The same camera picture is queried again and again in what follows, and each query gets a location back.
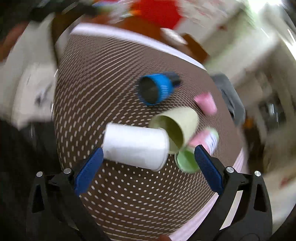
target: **white paper cup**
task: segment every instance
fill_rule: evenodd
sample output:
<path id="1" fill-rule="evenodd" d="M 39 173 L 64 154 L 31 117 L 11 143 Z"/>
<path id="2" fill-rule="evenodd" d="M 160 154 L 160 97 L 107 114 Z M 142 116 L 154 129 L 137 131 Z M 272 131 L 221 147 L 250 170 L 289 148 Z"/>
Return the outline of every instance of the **white paper cup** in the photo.
<path id="1" fill-rule="evenodd" d="M 168 158 L 169 137 L 163 129 L 108 123 L 104 159 L 159 171 Z"/>

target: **red object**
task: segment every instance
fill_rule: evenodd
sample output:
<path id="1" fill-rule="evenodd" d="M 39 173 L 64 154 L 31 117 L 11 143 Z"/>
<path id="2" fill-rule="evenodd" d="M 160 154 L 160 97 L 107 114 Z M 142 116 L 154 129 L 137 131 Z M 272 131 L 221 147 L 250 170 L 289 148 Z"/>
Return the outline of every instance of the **red object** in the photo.
<path id="1" fill-rule="evenodd" d="M 141 18 L 157 24 L 161 28 L 173 29 L 182 16 L 173 0 L 141 0 Z"/>

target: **black cloth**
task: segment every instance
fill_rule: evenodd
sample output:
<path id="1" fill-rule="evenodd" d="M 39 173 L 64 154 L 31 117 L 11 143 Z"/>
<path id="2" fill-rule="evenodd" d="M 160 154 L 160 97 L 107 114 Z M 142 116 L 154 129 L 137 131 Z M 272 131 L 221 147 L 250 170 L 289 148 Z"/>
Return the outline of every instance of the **black cloth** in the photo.
<path id="1" fill-rule="evenodd" d="M 2 239 L 28 240 L 26 211 L 33 179 L 38 171 L 61 171 L 53 123 L 31 123 L 18 131 L 0 120 L 0 226 Z"/>

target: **blue cup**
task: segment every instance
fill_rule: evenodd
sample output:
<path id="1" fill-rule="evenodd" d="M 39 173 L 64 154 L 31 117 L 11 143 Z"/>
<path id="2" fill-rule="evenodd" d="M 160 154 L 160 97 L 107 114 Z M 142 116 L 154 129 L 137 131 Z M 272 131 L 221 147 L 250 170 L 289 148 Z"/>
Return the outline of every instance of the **blue cup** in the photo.
<path id="1" fill-rule="evenodd" d="M 156 105 L 167 99 L 180 83 L 180 78 L 175 72 L 142 76 L 138 87 L 139 98 L 146 105 Z"/>

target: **beige paper cup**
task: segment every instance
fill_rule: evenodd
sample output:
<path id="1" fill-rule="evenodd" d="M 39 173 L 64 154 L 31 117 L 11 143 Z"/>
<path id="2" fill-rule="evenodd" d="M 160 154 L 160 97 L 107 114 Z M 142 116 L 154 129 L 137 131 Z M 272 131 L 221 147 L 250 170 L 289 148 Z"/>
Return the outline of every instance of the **beige paper cup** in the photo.
<path id="1" fill-rule="evenodd" d="M 198 123 L 198 114 L 194 109 L 178 107 L 154 116 L 148 127 L 165 129 L 170 140 L 169 154 L 176 154 L 195 134 Z"/>

